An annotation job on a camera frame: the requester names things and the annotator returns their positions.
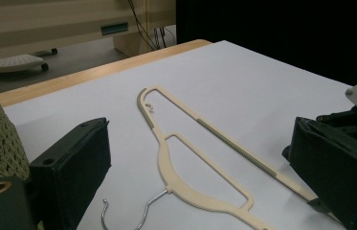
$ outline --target wooden table edge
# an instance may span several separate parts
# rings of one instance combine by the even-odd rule
[[[9,106],[13,104],[22,103],[27,100],[37,98],[52,92],[56,92],[67,87],[95,80],[104,76],[108,76],[110,74],[119,73],[123,70],[144,65],[158,59],[178,55],[186,51],[193,50],[209,44],[211,44],[211,42],[207,40],[197,39],[194,41],[171,46],[166,49],[146,53],[135,57],[129,57],[109,64],[104,64],[60,78],[46,80],[40,83],[13,89],[11,91],[0,93],[0,104],[2,106]]]

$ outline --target dark background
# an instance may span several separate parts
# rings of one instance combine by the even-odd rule
[[[315,74],[357,84],[357,4],[177,0],[178,43],[228,40]]]

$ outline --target floor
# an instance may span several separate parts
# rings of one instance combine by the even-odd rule
[[[167,47],[175,45],[175,26],[166,27],[165,31]],[[161,38],[159,42],[160,46],[164,47]],[[57,47],[57,50],[56,55],[53,55],[51,50],[31,54],[43,58],[48,63],[49,70],[46,72],[43,72],[40,67],[35,67],[25,71],[0,74],[0,93],[128,58],[114,48],[112,37]]]

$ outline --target beige plastic hanger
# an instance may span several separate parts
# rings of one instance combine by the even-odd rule
[[[222,212],[233,215],[234,217],[241,219],[242,221],[248,223],[251,227],[257,230],[273,230],[274,227],[269,224],[255,218],[249,214],[249,210],[253,207],[254,200],[252,195],[245,190],[241,185],[230,178],[223,170],[221,170],[216,164],[214,164],[204,153],[197,149],[192,143],[186,140],[179,133],[171,133],[170,135],[164,135],[159,129],[154,119],[152,118],[150,111],[152,107],[145,103],[145,95],[151,91],[158,91],[169,99],[172,103],[177,105],[183,111],[185,111],[190,116],[194,113],[190,111],[184,104],[180,103],[178,100],[174,99],[167,91],[161,87],[152,87],[144,89],[138,96],[137,104],[145,116],[145,120],[153,131],[160,147],[158,154],[158,166],[160,175],[163,177],[166,183],[166,190],[169,194],[174,193],[187,203],[192,206],[214,212]],[[173,169],[167,146],[167,139],[171,137],[176,137],[182,143],[184,143],[190,150],[192,150],[196,155],[198,155],[203,161],[205,161],[211,168],[213,168],[219,175],[221,175],[226,181],[228,181],[235,189],[237,189],[243,196],[247,198],[247,201],[240,207],[235,207],[233,204],[227,203],[225,201],[210,197],[208,195],[201,194],[195,191],[191,186],[186,184]]]

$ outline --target white table surface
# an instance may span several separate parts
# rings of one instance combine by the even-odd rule
[[[135,229],[145,205],[163,191],[158,143],[136,99],[141,90],[161,85],[238,144],[280,172],[303,182],[281,156],[291,143],[297,116],[349,110],[348,85],[295,68],[222,41],[164,58],[119,74],[5,107],[30,161],[76,125],[109,120],[110,168],[78,229],[102,229],[102,200],[108,199],[109,229]],[[344,229],[313,211],[298,195],[211,136],[157,93],[147,102],[164,133],[186,135],[255,199],[251,214],[277,229]],[[168,141],[178,174],[194,189],[240,206],[245,198],[175,140]],[[142,229],[252,229],[228,214],[194,208],[166,195],[149,209]]]

